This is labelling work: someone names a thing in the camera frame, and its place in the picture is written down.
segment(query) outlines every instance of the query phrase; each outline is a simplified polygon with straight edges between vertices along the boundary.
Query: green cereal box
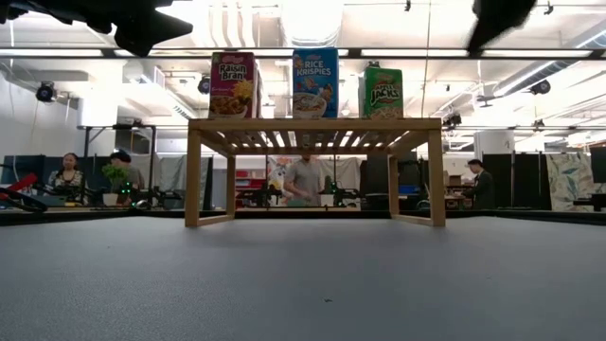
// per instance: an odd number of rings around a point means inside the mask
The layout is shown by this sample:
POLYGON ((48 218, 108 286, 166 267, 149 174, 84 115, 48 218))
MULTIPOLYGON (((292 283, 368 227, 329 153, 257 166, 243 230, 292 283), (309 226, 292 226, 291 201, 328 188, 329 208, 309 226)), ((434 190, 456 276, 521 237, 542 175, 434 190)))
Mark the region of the green cereal box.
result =
POLYGON ((404 117, 401 70, 368 67, 364 74, 364 111, 361 118, 404 117))

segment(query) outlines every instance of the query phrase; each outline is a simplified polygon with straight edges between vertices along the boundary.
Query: rice krispies box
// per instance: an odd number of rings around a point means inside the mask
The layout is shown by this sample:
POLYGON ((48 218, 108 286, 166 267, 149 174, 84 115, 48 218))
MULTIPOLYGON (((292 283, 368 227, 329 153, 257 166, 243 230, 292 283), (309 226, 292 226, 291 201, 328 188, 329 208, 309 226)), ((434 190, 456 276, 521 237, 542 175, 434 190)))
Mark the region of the rice krispies box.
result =
POLYGON ((257 64, 249 52, 215 52, 210 66, 210 118, 257 117, 257 64))
POLYGON ((338 117, 339 52, 300 48, 293 54, 293 117, 338 117))
POLYGON ((368 67, 364 74, 362 118, 383 119, 404 117, 401 70, 368 67))

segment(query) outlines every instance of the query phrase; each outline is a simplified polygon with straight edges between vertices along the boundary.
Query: man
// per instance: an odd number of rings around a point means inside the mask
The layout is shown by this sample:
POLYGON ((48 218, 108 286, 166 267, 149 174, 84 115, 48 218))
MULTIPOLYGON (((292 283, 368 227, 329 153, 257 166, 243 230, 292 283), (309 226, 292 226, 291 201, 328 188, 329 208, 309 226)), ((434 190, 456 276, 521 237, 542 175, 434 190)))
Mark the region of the man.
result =
POLYGON ((133 188, 135 189, 144 189, 145 188, 145 180, 143 178, 143 174, 141 174, 141 170, 137 168, 131 167, 131 156, 128 155, 124 151, 118 151, 112 153, 110 155, 110 161, 113 166, 121 167, 126 169, 127 176, 126 182, 131 183, 133 188))
POLYGON ((475 186, 463 192, 468 198, 473 198, 474 209, 494 209, 494 182, 492 175, 484 170, 482 161, 478 159, 467 163, 475 175, 475 186))
POLYGON ((320 167, 309 154, 293 163, 284 175, 284 189, 294 195, 294 200, 306 206, 320 206, 320 167))

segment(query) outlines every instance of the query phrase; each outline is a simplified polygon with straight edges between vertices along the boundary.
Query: wooden frame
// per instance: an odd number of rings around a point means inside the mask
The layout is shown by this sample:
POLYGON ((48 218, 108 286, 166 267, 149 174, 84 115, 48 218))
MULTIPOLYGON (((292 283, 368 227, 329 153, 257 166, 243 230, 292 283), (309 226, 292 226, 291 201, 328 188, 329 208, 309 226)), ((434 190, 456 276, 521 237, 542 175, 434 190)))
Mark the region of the wooden frame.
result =
POLYGON ((445 226, 442 177, 442 124, 439 118, 369 119, 191 119, 187 134, 186 226, 225 222, 236 213, 236 155, 389 155, 389 211, 393 219, 445 226), (428 143, 431 218, 400 215, 398 156, 428 143), (227 208, 219 217, 199 217, 201 144, 227 158, 227 208))

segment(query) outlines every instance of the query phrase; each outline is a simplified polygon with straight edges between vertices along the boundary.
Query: purple cereal box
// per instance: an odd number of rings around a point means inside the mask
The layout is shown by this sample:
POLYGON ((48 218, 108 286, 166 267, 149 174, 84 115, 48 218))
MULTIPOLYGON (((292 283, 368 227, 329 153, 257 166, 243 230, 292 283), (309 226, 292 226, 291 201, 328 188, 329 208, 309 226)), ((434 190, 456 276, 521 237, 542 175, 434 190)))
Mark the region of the purple cereal box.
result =
POLYGON ((215 52, 210 67, 210 118, 257 117, 257 64, 248 52, 215 52))

